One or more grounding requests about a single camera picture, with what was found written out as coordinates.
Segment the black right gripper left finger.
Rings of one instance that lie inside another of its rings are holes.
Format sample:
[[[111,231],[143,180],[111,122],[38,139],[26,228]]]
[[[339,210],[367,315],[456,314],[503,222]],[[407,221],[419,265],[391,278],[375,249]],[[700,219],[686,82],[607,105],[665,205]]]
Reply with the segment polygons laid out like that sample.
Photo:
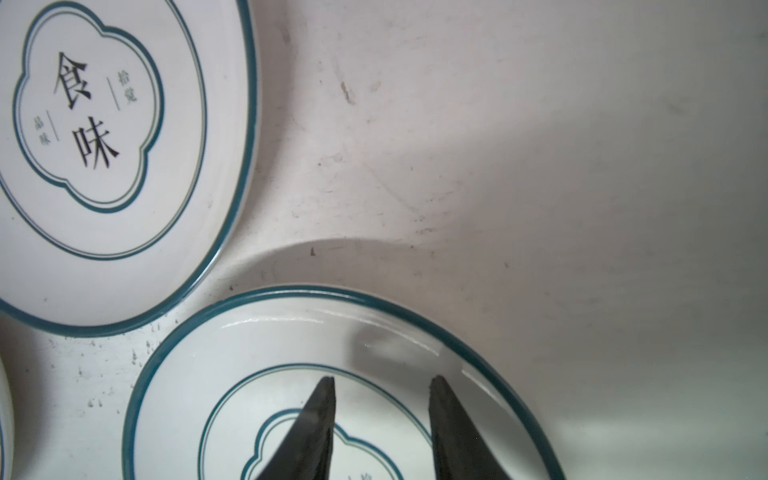
[[[325,376],[258,479],[327,480],[331,471],[335,414],[335,381]]]

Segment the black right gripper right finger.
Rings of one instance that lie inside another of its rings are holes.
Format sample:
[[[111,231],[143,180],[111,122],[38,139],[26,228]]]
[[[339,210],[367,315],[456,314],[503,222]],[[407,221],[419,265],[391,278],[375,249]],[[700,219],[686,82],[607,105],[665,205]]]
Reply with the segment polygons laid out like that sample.
[[[447,380],[430,382],[429,418],[437,479],[503,479],[510,476],[490,451]]]

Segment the white green-rim plate front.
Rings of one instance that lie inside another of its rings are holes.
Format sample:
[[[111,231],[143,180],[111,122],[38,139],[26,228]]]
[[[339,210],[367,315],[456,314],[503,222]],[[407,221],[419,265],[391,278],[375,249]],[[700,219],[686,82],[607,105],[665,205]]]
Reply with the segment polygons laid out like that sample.
[[[341,288],[235,295],[178,326],[144,366],[122,440],[126,479],[255,479],[316,385],[332,378],[333,479],[432,479],[429,397],[452,390],[483,441],[473,479],[561,479],[535,416],[472,348],[389,301]]]

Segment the white green-rim plate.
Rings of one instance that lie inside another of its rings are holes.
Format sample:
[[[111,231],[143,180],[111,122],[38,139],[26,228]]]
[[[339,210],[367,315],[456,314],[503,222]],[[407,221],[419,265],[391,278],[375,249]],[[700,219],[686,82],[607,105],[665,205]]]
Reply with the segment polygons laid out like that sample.
[[[121,334],[201,282],[261,126],[246,1],[1,5],[1,310]]]
[[[144,366],[122,440],[126,479],[255,479],[316,385],[332,378],[333,479],[432,479],[429,397],[452,390],[483,441],[473,479],[561,479],[535,416],[472,348],[389,301],[341,288],[235,295],[178,326]]]

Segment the white green-rim plate rear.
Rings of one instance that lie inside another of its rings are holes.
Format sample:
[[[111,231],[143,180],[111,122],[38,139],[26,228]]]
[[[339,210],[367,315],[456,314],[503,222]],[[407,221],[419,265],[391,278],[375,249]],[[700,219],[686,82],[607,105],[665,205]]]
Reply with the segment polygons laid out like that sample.
[[[1,5],[1,310],[121,334],[201,282],[261,126],[246,1]]]

